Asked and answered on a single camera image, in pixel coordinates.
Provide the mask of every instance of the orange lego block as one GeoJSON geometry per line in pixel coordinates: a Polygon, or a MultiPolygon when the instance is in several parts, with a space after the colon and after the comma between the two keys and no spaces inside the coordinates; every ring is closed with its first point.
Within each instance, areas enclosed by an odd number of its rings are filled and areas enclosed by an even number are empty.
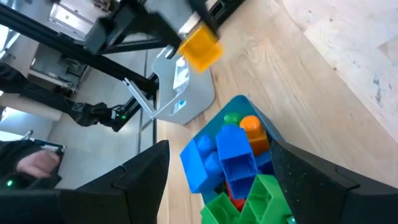
{"type": "Polygon", "coordinates": [[[183,41],[178,51],[199,73],[204,72],[223,54],[223,48],[205,24],[200,24],[199,28],[183,41]]]}
{"type": "Polygon", "coordinates": [[[263,152],[268,151],[267,133],[258,117],[254,115],[246,116],[242,119],[239,126],[246,132],[254,156],[259,156],[263,152]]]}

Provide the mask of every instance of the green lego block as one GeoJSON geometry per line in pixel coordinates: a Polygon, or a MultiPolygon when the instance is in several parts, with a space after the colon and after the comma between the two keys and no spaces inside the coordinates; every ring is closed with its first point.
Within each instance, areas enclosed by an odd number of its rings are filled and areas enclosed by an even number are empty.
{"type": "Polygon", "coordinates": [[[239,224],[286,224],[291,216],[289,206],[272,175],[257,175],[254,179],[239,224]]]}
{"type": "Polygon", "coordinates": [[[240,216],[225,193],[208,203],[200,213],[202,224],[236,224],[240,216]]]}
{"type": "Polygon", "coordinates": [[[236,124],[239,126],[241,120],[242,116],[238,113],[229,113],[224,116],[224,124],[236,124]]]}

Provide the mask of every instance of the person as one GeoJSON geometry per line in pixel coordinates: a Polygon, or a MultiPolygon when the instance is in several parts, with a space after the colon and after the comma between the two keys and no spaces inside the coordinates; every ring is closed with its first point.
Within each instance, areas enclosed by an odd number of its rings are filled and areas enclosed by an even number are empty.
{"type": "Polygon", "coordinates": [[[31,140],[0,142],[0,179],[21,172],[35,178],[50,177],[60,163],[58,155],[31,140]]]}

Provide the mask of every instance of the green led light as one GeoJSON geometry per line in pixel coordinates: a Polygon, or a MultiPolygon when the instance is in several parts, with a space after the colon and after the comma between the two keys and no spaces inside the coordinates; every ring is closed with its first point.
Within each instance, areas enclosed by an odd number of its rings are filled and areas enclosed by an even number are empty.
{"type": "Polygon", "coordinates": [[[10,187],[13,183],[14,183],[14,181],[8,180],[8,181],[7,181],[7,187],[10,187]]]}

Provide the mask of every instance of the floor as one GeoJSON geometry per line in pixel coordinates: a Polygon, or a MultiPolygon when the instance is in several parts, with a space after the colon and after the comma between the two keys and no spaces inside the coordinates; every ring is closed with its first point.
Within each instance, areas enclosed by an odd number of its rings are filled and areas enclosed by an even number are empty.
{"type": "MultiPolygon", "coordinates": [[[[184,0],[148,0],[146,5],[153,11],[162,12],[175,30],[178,30],[192,13],[184,0]]],[[[138,34],[129,36],[126,41],[145,38],[146,35],[138,34]]],[[[111,54],[107,57],[148,77],[152,74],[152,63],[160,51],[161,49],[142,50],[111,54]]],[[[130,97],[131,94],[121,81],[92,70],[75,95],[75,100],[94,104],[104,102],[108,106],[114,106],[127,102],[130,97]]],[[[49,136],[50,141],[68,147],[60,168],[63,179],[57,187],[75,189],[105,174],[134,157],[139,151],[153,145],[152,133],[153,124],[150,123],[148,115],[141,110],[118,133],[101,125],[82,128],[71,118],[63,115],[61,120],[54,124],[49,136]]]]}
{"type": "Polygon", "coordinates": [[[246,0],[220,28],[213,105],[170,141],[158,223],[201,223],[179,153],[235,95],[246,95],[291,144],[398,187],[398,2],[246,0]]]}

